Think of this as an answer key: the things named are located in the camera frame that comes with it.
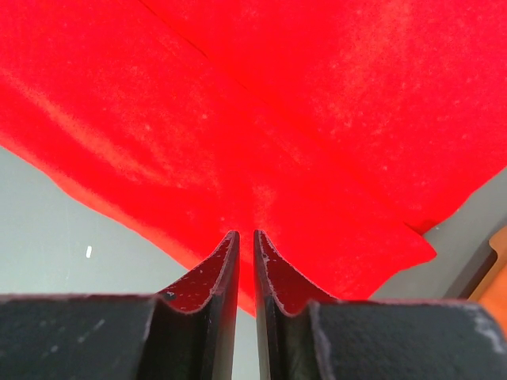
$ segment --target red cloth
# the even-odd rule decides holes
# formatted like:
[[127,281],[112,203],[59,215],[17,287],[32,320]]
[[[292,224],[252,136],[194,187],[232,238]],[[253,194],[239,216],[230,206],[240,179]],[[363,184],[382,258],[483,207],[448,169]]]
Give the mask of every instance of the red cloth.
[[367,298],[507,162],[503,1],[4,2],[0,144],[187,268]]

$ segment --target metal jaw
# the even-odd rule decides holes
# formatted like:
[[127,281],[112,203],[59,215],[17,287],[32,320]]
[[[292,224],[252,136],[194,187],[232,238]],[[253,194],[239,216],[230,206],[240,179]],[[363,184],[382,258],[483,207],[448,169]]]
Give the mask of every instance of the metal jaw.
[[254,237],[263,379],[506,379],[507,343],[481,306],[346,302]]
[[231,232],[154,295],[0,298],[0,378],[231,378],[238,253]]
[[[0,378],[231,378],[239,236],[153,295],[0,298]],[[478,305],[346,302],[254,235],[261,379],[505,380],[507,343]]]

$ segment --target black metal bracket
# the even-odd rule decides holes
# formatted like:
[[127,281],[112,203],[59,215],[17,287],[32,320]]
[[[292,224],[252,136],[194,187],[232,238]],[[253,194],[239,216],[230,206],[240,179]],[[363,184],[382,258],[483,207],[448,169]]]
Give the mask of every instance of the black metal bracket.
[[[229,379],[239,236],[153,295],[0,297],[0,379]],[[345,302],[254,235],[262,379],[505,380],[507,343],[480,306]]]
[[254,236],[262,379],[506,379],[507,343],[479,305],[345,302]]
[[231,378],[239,236],[154,295],[3,296],[0,379]]

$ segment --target gray surface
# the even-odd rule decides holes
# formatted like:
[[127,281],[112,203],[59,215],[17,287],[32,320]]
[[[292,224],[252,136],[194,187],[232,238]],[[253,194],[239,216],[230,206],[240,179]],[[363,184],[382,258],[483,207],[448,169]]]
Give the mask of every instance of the gray surface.
[[507,224],[507,169],[480,188],[426,240],[436,259],[393,276],[373,298],[456,298],[456,279],[469,277],[490,252],[492,234]]
[[[506,189],[504,170],[425,235],[437,259],[398,273],[375,296],[448,295],[453,279],[484,254],[487,238],[507,222]],[[153,293],[185,272],[150,242],[72,200],[2,148],[0,199],[0,293]],[[233,378],[259,378],[255,320],[241,310]]]
[[[186,272],[2,148],[0,204],[0,293],[154,293]],[[238,310],[236,327],[233,378],[259,379],[255,320]]]

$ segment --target red felt fabric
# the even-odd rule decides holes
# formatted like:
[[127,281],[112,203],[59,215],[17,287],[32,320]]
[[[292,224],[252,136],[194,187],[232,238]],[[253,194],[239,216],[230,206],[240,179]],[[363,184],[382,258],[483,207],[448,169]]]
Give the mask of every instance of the red felt fabric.
[[367,298],[505,167],[505,3],[5,2],[0,144],[190,268],[253,229]]

